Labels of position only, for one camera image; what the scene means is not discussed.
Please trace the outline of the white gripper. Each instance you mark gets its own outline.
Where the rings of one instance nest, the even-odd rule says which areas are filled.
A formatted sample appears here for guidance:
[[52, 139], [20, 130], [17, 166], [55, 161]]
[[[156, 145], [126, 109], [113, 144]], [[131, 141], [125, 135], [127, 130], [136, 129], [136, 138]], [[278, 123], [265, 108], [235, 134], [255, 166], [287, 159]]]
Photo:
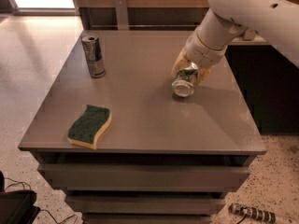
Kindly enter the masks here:
[[210, 74], [212, 67], [224, 56], [226, 47], [223, 49], [211, 49], [204, 45], [196, 32], [193, 32], [185, 43], [185, 48], [179, 53], [171, 71], [172, 77], [189, 66], [190, 61], [199, 68], [196, 83], [201, 84]]

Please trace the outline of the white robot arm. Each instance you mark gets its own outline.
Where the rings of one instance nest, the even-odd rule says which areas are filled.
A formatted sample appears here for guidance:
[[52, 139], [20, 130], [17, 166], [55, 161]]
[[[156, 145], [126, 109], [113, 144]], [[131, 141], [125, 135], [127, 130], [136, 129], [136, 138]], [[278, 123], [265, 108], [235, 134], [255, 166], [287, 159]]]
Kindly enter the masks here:
[[197, 80], [202, 81], [230, 42], [247, 30], [299, 66], [299, 5], [287, 0], [207, 1], [209, 10], [177, 57], [173, 75], [194, 63], [200, 69]]

